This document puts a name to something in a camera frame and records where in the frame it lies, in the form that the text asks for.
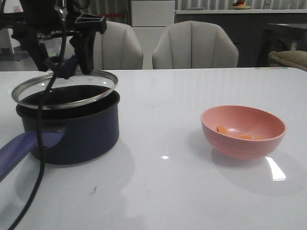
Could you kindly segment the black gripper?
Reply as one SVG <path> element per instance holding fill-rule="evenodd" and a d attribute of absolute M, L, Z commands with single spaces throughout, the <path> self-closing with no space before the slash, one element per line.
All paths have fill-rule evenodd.
<path fill-rule="evenodd" d="M 96 32 L 106 29 L 105 16 L 85 13 L 89 0 L 21 0 L 22 12 L 0 12 L 0 28 L 13 29 L 12 38 L 20 43 L 39 71 L 47 71 L 44 61 L 48 58 L 44 44 L 37 33 L 51 38 L 62 35 L 61 22 L 65 23 L 67 36 L 83 74 L 94 69 L 94 40 Z"/>

